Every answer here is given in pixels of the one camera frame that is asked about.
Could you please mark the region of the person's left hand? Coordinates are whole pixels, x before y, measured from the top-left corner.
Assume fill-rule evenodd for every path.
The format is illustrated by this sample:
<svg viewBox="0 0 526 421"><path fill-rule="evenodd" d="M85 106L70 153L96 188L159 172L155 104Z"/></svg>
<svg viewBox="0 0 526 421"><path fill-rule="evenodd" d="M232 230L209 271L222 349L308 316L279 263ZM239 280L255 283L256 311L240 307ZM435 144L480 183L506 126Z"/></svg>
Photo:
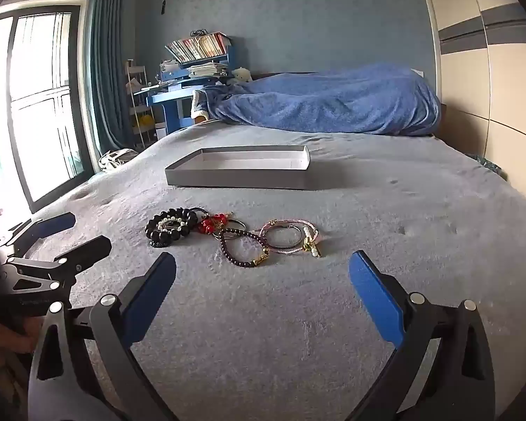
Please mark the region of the person's left hand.
<svg viewBox="0 0 526 421"><path fill-rule="evenodd" d="M35 351L42 325L42 318L24 318L23 332L17 333L0 324L0 367L5 363L6 352L31 354Z"/></svg>

